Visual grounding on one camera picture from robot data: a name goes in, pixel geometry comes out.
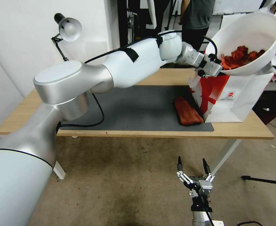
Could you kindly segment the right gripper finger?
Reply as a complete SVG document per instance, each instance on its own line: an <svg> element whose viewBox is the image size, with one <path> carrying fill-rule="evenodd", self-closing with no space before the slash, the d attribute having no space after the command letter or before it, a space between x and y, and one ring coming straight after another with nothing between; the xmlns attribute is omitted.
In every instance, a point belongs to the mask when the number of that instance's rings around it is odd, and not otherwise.
<svg viewBox="0 0 276 226"><path fill-rule="evenodd" d="M206 162L205 158L202 159L205 175L203 176L202 186L212 186L212 182L215 179L215 175L212 174L210 166Z"/></svg>
<svg viewBox="0 0 276 226"><path fill-rule="evenodd" d="M181 157L178 156L178 163L177 163L177 177L179 180L184 184L185 187L191 187L191 179L183 172L183 165L181 161Z"/></svg>

